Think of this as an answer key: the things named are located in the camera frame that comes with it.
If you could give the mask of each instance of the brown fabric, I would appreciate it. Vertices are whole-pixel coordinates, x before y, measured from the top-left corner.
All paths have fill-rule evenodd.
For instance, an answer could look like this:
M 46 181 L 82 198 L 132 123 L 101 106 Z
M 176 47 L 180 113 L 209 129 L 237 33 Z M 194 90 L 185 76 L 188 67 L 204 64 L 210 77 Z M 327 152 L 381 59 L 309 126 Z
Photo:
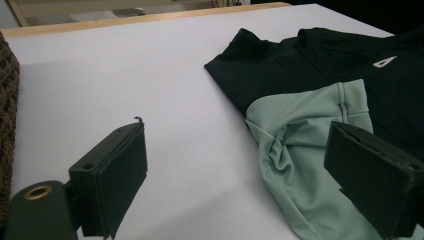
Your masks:
M 19 67 L 0 32 L 0 222 L 7 219 L 10 207 Z

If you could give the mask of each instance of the white logo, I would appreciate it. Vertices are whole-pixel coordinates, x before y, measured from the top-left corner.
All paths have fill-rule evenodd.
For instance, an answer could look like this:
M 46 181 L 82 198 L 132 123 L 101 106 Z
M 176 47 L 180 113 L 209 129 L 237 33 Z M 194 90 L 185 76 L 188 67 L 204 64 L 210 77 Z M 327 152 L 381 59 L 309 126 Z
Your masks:
M 381 60 L 379 62 L 374 63 L 373 66 L 378 67 L 378 68 L 382 68 L 382 67 L 386 66 L 387 64 L 389 64 L 396 57 L 397 56 L 386 58 L 384 60 Z

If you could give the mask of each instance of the white surface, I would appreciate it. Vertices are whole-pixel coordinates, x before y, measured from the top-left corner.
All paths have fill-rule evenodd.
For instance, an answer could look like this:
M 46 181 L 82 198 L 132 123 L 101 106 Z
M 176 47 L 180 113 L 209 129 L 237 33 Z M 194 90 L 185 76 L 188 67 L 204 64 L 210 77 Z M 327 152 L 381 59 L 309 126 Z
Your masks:
M 141 116 L 149 171 L 116 239 L 297 239 L 243 117 L 203 67 L 242 27 L 275 42 L 312 27 L 389 35 L 305 5 L 7 39 L 21 63 L 13 194 L 68 181 L 74 162 Z

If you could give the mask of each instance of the white table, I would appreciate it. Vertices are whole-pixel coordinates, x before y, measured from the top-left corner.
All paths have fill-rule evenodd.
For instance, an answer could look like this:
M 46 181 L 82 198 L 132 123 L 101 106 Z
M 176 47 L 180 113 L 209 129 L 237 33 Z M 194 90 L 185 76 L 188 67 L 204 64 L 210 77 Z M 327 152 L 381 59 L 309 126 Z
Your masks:
M 312 4 L 6 38 L 21 63 L 13 194 L 68 181 L 74 162 L 141 116 L 149 171 L 116 239 L 297 239 L 242 115 L 203 65 L 240 28 L 279 42 L 312 27 L 389 35 Z

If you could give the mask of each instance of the clothing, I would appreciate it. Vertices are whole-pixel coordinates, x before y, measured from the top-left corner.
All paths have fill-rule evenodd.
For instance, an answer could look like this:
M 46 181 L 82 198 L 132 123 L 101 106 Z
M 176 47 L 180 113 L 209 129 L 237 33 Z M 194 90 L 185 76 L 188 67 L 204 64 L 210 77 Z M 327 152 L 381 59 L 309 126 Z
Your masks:
M 264 96 L 363 79 L 374 134 L 424 161 L 423 66 L 424 25 L 387 38 L 301 29 L 280 43 L 241 29 L 205 68 L 243 114 Z
M 362 80 L 256 100 L 246 124 L 262 176 L 302 239 L 381 239 L 324 168 L 331 121 L 372 131 Z

